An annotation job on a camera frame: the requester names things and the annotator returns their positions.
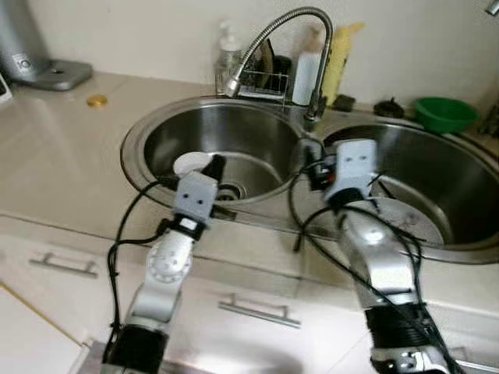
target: black cable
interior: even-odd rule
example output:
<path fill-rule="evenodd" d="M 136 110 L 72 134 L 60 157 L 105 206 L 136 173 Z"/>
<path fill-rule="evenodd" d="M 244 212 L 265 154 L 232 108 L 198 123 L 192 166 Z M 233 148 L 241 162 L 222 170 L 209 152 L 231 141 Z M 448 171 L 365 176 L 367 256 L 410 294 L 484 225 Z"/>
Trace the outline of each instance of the black cable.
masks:
<path fill-rule="evenodd" d="M 377 184 L 381 187 L 381 189 L 383 190 L 384 194 L 390 198 L 390 199 L 394 199 L 396 200 L 395 196 L 393 195 L 393 193 L 390 192 L 390 190 L 387 188 L 386 185 L 384 185 L 384 183 L 382 181 L 377 181 Z"/>
<path fill-rule="evenodd" d="M 423 337 L 425 337 L 426 339 L 428 339 L 428 341 L 433 346 L 435 346 L 437 349 L 439 349 L 441 351 L 441 353 L 444 356 L 445 361 L 448 363 L 450 369 L 454 369 L 453 371 L 457 371 L 459 373 L 465 374 L 465 372 L 462 370 L 462 368 L 455 363 L 453 357 L 451 357 L 451 355 L 448 352 L 448 349 L 447 349 L 447 347 L 446 347 L 443 339 L 441 339 L 440 333 L 437 333 L 437 336 L 429 334 L 426 331 L 426 329 L 425 329 L 424 326 L 422 326 L 420 323 L 416 322 L 411 316 L 406 315 L 394 302 L 392 302 L 390 300 L 390 298 L 387 295 L 385 295 L 383 292 L 379 291 L 377 288 L 375 288 L 374 286 L 372 286 L 369 282 L 367 282 L 366 280 L 364 280 L 364 278 L 362 276 L 360 276 L 357 272 L 355 272 L 354 270 L 350 269 L 348 266 L 346 266 L 340 260 L 338 260 L 334 256 L 332 256 L 317 240 L 315 240 L 314 237 L 311 236 L 311 234 L 306 230 L 306 227 L 303 227 L 304 223 L 299 219 L 298 213 L 296 212 L 296 208 L 294 206 L 293 189 L 294 189 L 295 184 L 298 181 L 299 176 L 301 174 L 303 174 L 304 172 L 306 172 L 307 170 L 309 170 L 310 168 L 316 166 L 316 164 L 318 164 L 320 162 L 321 161 L 316 161 L 316 162 L 314 162 L 314 163 L 312 163 L 310 165 L 307 165 L 307 166 L 303 167 L 302 169 L 300 169 L 300 171 L 293 177 L 293 179 L 291 181 L 291 184 L 289 186 L 289 190 L 288 190 L 288 205 L 289 205 L 289 210 L 290 210 L 290 213 L 291 213 L 291 216 L 292 216 L 293 220 L 300 227 L 300 234 L 303 233 L 303 236 L 305 236 L 305 238 L 315 247 L 315 249 L 321 255 L 323 255 L 324 257 L 326 257 L 335 266 L 339 267 L 341 270 L 345 271 L 350 276 L 352 276 L 352 278 L 355 281 L 357 281 L 358 283 L 360 283 L 366 289 L 368 289 L 369 291 L 371 291 L 372 293 L 374 293 L 376 296 L 382 298 L 384 300 L 384 302 L 386 304 L 388 304 L 394 311 L 396 311 L 397 314 L 399 314 L 407 323 L 409 323 L 412 328 L 414 328 Z M 317 211 L 316 213 L 313 214 L 313 216 L 317 217 L 319 215 L 319 212 L 325 213 L 325 211 L 326 210 L 324 210 L 324 209 L 322 209 L 320 211 Z M 362 211 L 363 212 L 367 212 L 368 214 L 371 214 L 373 217 L 376 217 L 376 219 L 382 220 L 381 218 L 379 218 L 378 216 L 376 216 L 375 214 L 373 214 L 373 213 L 371 213 L 371 212 L 369 212 L 367 210 L 362 210 Z M 311 219 L 307 219 L 306 220 L 307 225 L 310 224 L 310 222 L 312 222 Z M 393 232 L 394 232 L 395 236 L 397 238 L 401 238 L 402 237 L 401 236 L 401 231 L 403 231 L 403 230 L 401 230 L 399 228 L 396 228 L 395 226 L 393 228 L 394 228 Z M 412 255 L 412 251 L 410 250 L 409 246 L 404 241 L 404 239 L 401 239 L 401 243 L 405 247 L 407 246 L 407 248 L 408 248 L 408 254 L 411 256 Z M 418 269 L 420 268 L 420 259 L 417 262 L 414 262 L 414 264 L 416 266 L 416 272 L 419 274 L 419 270 Z"/>
<path fill-rule="evenodd" d="M 114 316 L 113 322 L 111 324 L 111 334 L 109 335 L 108 342 L 104 349 L 104 354 L 102 356 L 102 361 L 106 362 L 108 360 L 109 351 L 111 349 L 112 344 L 114 343 L 118 333 L 121 329 L 121 316 L 119 312 L 119 299 L 118 299 L 118 288 L 116 286 L 116 277 L 118 273 L 116 272 L 116 263 L 118 260 L 118 248 L 121 244 L 147 244 L 148 242 L 152 242 L 157 240 L 157 233 L 151 238 L 147 239 L 138 239 L 138 240 L 128 240 L 122 241 L 123 230 L 125 229 L 126 222 L 129 218 L 129 215 L 132 213 L 135 205 L 140 201 L 140 199 L 146 195 L 153 187 L 160 185 L 159 181 L 154 181 L 146 185 L 143 189 L 139 191 L 139 193 L 135 196 L 132 202 L 129 204 L 128 208 L 123 214 L 121 222 L 119 223 L 118 231 L 116 233 L 115 242 L 111 246 L 108 251 L 108 276 L 109 282 L 111 284 L 111 292 L 113 297 L 113 306 L 114 306 Z"/>
<path fill-rule="evenodd" d="M 455 360 L 451 357 L 450 353 L 448 352 L 448 348 L 446 343 L 444 342 L 444 338 L 441 336 L 441 333 L 437 327 L 437 324 L 435 323 L 432 315 L 428 311 L 426 307 L 426 303 L 423 300 L 423 295 L 421 292 L 421 283 L 419 279 L 419 275 L 421 273 L 421 266 L 422 266 L 422 260 L 423 260 L 423 250 L 421 248 L 421 244 L 419 240 L 412 234 L 408 233 L 407 231 L 402 230 L 401 228 L 397 228 L 393 224 L 390 224 L 389 222 L 383 220 L 382 218 L 378 217 L 376 214 L 371 213 L 368 210 L 364 210 L 362 208 L 358 208 L 356 206 L 344 206 L 342 208 L 343 210 L 349 210 L 353 211 L 356 213 L 361 213 L 365 216 L 371 217 L 372 219 L 376 220 L 380 224 L 383 224 L 384 226 L 390 228 L 390 230 L 394 233 L 395 237 L 397 240 L 404 246 L 405 251 L 409 255 L 409 259 L 411 261 L 413 273 L 414 273 L 414 286 L 416 289 L 416 297 L 418 298 L 418 304 L 421 310 L 423 311 L 423 316 L 427 319 L 427 322 L 430 325 L 430 328 L 432 330 L 432 333 L 435 335 L 437 340 L 440 342 L 440 345 L 442 349 L 446 350 L 448 353 L 448 356 L 451 358 L 451 362 L 448 362 L 448 365 L 451 368 L 456 368 L 458 364 L 455 362 Z M 412 250 L 410 249 L 409 244 L 406 242 L 405 238 L 410 240 L 413 245 L 416 247 L 416 255 L 412 253 Z"/>
<path fill-rule="evenodd" d="M 291 182 L 289 184 L 289 189 L 288 189 L 288 207 L 289 207 L 289 213 L 291 214 L 292 219 L 295 221 L 295 223 L 298 225 L 300 228 L 300 234 L 301 234 L 301 227 L 303 226 L 302 220 L 299 218 L 298 212 L 296 211 L 295 204 L 294 204 L 294 186 L 298 181 L 298 178 L 300 177 L 301 174 L 303 174 L 305 171 L 317 166 L 317 165 L 322 165 L 324 164 L 324 161 L 315 161 L 310 164 L 308 164 L 305 168 L 302 168 L 298 173 L 296 173 L 293 178 L 291 179 Z M 303 241 L 303 236 L 299 235 L 298 238 L 296 239 L 295 246 L 293 249 L 293 252 L 298 252 L 301 244 Z"/>

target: green bowl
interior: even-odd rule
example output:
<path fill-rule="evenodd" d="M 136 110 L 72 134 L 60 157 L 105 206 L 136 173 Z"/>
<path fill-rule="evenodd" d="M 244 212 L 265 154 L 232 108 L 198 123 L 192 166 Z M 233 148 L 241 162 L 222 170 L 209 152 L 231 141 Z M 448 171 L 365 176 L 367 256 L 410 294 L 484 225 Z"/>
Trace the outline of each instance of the green bowl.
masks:
<path fill-rule="evenodd" d="M 426 130 L 445 134 L 461 132 L 480 117 L 475 108 L 460 100 L 424 97 L 416 102 L 416 120 Z"/>

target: soap dispenser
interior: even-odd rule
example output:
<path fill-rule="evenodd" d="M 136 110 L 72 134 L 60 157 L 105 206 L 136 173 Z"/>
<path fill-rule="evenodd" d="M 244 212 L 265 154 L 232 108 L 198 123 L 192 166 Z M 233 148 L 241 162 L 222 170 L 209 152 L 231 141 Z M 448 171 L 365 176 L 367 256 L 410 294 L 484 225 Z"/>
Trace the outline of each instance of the soap dispenser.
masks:
<path fill-rule="evenodd" d="M 232 24 L 224 21 L 220 24 L 221 38 L 218 42 L 220 55 L 215 63 L 215 86 L 217 95 L 224 94 L 227 78 L 235 73 L 241 60 L 241 43 L 234 33 Z"/>

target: faucet spray head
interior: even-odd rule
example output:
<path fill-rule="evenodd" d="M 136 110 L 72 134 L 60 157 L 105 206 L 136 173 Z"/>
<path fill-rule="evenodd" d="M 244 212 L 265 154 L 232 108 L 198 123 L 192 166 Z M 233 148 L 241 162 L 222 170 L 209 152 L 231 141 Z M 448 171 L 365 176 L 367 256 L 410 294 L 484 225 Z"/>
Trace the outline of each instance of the faucet spray head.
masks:
<path fill-rule="evenodd" d="M 225 84 L 225 89 L 224 89 L 225 96 L 236 97 L 240 87 L 241 87 L 241 82 L 239 81 L 239 78 L 237 78 L 236 76 L 231 76 L 227 80 L 227 83 Z"/>
<path fill-rule="evenodd" d="M 491 16 L 497 16 L 497 14 L 499 14 L 499 0 L 493 0 L 485 9 L 485 12 L 487 12 Z"/>

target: yellow sponge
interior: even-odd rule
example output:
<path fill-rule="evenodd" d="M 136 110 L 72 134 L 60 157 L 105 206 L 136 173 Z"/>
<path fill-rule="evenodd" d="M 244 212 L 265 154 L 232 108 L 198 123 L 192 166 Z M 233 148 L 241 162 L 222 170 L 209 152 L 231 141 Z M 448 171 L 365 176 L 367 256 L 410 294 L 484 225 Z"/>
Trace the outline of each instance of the yellow sponge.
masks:
<path fill-rule="evenodd" d="M 326 67 L 322 93 L 327 97 L 326 105 L 330 107 L 338 94 L 338 88 L 342 81 L 343 70 L 346 60 L 352 49 L 351 36 L 359 32 L 365 23 L 353 23 L 349 26 L 340 26 L 336 30 L 331 43 L 331 57 Z"/>

